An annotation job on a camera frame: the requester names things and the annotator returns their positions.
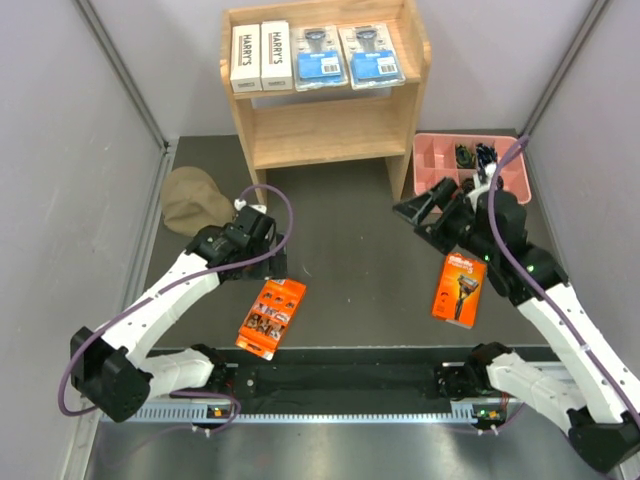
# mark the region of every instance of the pink organizer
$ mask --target pink organizer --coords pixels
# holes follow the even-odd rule
[[[456,145],[464,145],[474,153],[478,143],[492,146],[496,149],[499,163],[515,141],[514,137],[491,135],[417,134],[413,139],[413,182],[416,195],[429,190],[442,177],[451,177],[458,185],[465,179],[473,177],[475,170],[456,167]],[[518,203],[529,203],[531,189],[522,154],[504,168],[501,176],[504,180],[504,189],[513,193],[518,198]]]

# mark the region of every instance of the gray mat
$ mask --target gray mat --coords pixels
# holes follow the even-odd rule
[[[209,172],[231,199],[251,183],[235,136],[181,138],[174,168],[185,165]],[[431,317],[443,256],[391,212],[383,160],[270,170],[268,182],[293,203],[289,276],[308,287],[282,347],[546,343],[488,282],[473,329]],[[284,227],[286,213],[277,197],[269,197],[269,210]],[[527,211],[531,240],[551,249],[535,197]],[[167,271],[188,241],[160,226],[147,285]],[[158,346],[232,346],[262,284],[222,285],[186,312]]]

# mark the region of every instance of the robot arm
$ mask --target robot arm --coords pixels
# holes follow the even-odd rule
[[[609,471],[640,450],[640,430],[593,358],[611,373],[616,387],[630,399],[636,412],[640,410],[640,381],[589,319],[562,267],[548,251],[528,242],[524,207],[513,194],[499,190],[495,194],[495,215],[501,236],[518,263],[566,313],[580,342],[507,261],[490,229],[488,182],[480,184],[477,176],[475,181],[476,189],[464,193],[454,180],[445,178],[428,192],[397,204],[394,211],[440,252],[449,253],[459,245],[484,259],[488,279],[498,294],[509,298],[542,333],[577,388],[528,365],[511,348],[492,343],[476,347],[465,364],[468,396],[499,390],[519,398],[567,434],[588,464],[598,471]],[[436,206],[442,215],[430,222],[427,215]],[[458,387],[452,396],[460,396]]]
[[[271,242],[281,239],[262,207],[244,206],[233,223],[203,228],[168,272],[133,304],[145,302],[145,308],[113,325],[87,348],[71,372],[72,385],[116,422],[131,417],[148,399],[204,386],[215,366],[206,347],[147,355],[191,305],[221,283],[286,277],[284,251],[244,269],[201,274],[267,253]],[[91,335],[83,327],[73,336],[72,356]]]

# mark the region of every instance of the baseball cap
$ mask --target baseball cap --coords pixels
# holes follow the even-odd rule
[[[209,225],[223,226],[235,213],[213,179],[196,167],[176,168],[167,176],[160,205],[167,228],[190,237]]]

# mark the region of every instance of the metal frame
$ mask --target metal frame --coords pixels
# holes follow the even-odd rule
[[[521,135],[531,135],[531,133],[535,130],[538,122],[540,122],[540,119],[542,118],[542,115],[551,103],[551,100],[558,91],[558,88],[562,84],[562,81],[573,65],[573,62],[578,57],[580,51],[582,50],[582,47],[593,33],[598,20],[602,18],[603,14],[610,4],[611,0],[594,0],[594,2],[591,4],[589,11],[585,15],[584,20],[580,24],[578,31],[573,37],[573,40],[571,40],[569,47],[562,56],[562,60],[560,60],[560,63],[553,72],[551,79],[549,79],[549,82],[542,91],[540,98],[536,102],[536,106],[533,108],[531,115],[529,115],[527,122],[520,132]]]
[[[158,164],[154,184],[149,192],[147,207],[140,232],[138,233],[133,261],[129,267],[121,310],[131,305],[144,289],[153,243],[160,225],[160,187],[166,176],[171,172],[175,150],[176,145],[169,144]],[[83,401],[80,409],[89,406],[91,406],[89,402]],[[71,420],[75,423],[75,426],[65,462],[60,472],[60,480],[84,478],[101,416],[102,412],[96,411]]]
[[[165,139],[158,123],[156,122],[151,110],[144,101],[138,86],[136,85],[129,69],[122,60],[122,57],[118,53],[113,40],[109,36],[109,33],[104,28],[96,9],[93,7],[89,0],[72,0],[73,4],[78,9],[80,16],[85,21],[87,27],[93,34],[96,43],[102,49],[109,61],[109,64],[113,68],[116,77],[120,81],[120,84],[124,88],[125,92],[131,99],[133,106],[137,110],[143,123],[149,130],[149,133],[158,144],[160,148],[167,149],[169,142]]]
[[[226,407],[229,402],[224,400],[199,400],[190,401],[186,399],[171,401],[150,401],[138,410],[138,412],[127,420],[127,423],[202,423],[216,424],[224,423],[226,419],[209,418],[207,411],[209,407]],[[113,421],[103,415],[101,422],[113,423]],[[376,424],[376,423],[445,423],[472,425],[477,423],[474,417],[473,404],[470,402],[451,402],[451,413],[400,413],[369,415],[359,414],[240,414],[233,421],[234,424],[283,424],[292,423],[300,425],[303,423],[321,424]]]

